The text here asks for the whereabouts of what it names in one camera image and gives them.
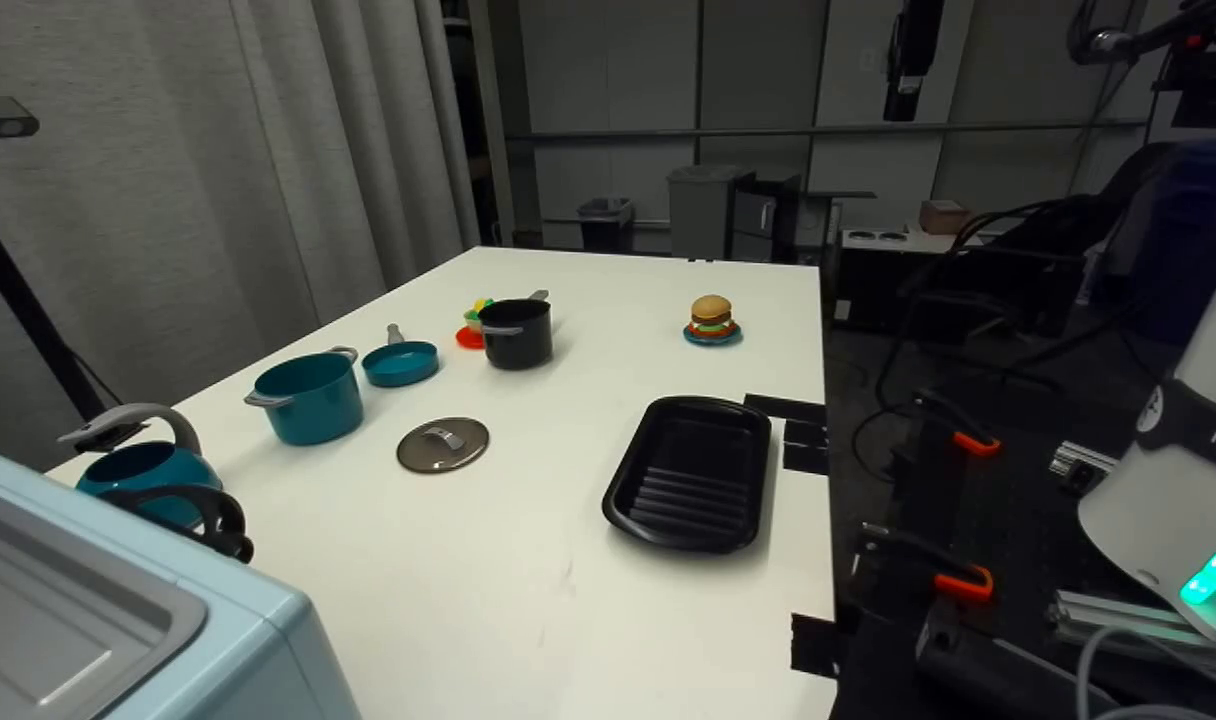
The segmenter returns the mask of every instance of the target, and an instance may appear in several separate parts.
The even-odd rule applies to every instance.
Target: black pot
[[[498,299],[481,312],[481,330],[491,366],[537,366],[553,360],[553,304]]]

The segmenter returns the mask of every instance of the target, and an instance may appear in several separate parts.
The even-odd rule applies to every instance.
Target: curtain
[[[68,344],[179,399],[476,244],[437,0],[0,0],[0,237]],[[79,416],[0,299],[0,450]]]

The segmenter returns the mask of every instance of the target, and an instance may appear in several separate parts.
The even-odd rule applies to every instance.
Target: white table
[[[179,413],[246,511],[252,567],[315,598],[365,716],[816,720],[836,682],[788,669],[788,626],[793,611],[833,617],[829,480],[780,466],[780,422],[758,545],[666,554],[599,515],[649,399],[823,399],[816,282],[816,266],[470,247]],[[476,295],[531,289],[555,307],[547,366],[495,370],[452,344]],[[701,290],[734,304],[738,347],[678,336]],[[366,352],[392,319],[439,344],[445,366],[392,392],[360,381],[360,433],[285,449],[244,407],[264,366],[337,344]],[[489,456],[452,474],[403,471],[395,438],[437,416],[482,418]]]

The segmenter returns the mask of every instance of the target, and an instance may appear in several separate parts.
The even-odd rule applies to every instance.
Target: teal cooking pot
[[[246,403],[264,407],[285,442],[327,442],[365,422],[354,352],[296,356],[256,374]]]
[[[68,433],[64,442],[95,442],[98,435],[134,429],[142,418],[159,416],[171,429],[171,442],[166,438],[147,438],[147,442],[127,442],[114,449],[107,456],[98,456],[95,464],[89,464],[89,471],[79,474],[79,490],[98,494],[98,501],[114,501],[124,490],[147,490],[152,501],[134,505],[132,511],[166,523],[175,531],[192,531],[202,523],[202,507],[197,507],[185,494],[166,494],[175,488],[198,488],[198,490],[219,490],[217,471],[202,464],[198,456],[198,435],[197,429],[166,403],[114,403],[98,416],[89,418],[89,429]]]

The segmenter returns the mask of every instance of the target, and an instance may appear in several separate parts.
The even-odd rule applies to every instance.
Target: white appliance
[[[0,456],[0,716],[360,716],[312,598]]]
[[[1173,381],[1142,407],[1134,442],[1078,501],[1078,523],[1216,647],[1216,290]]]

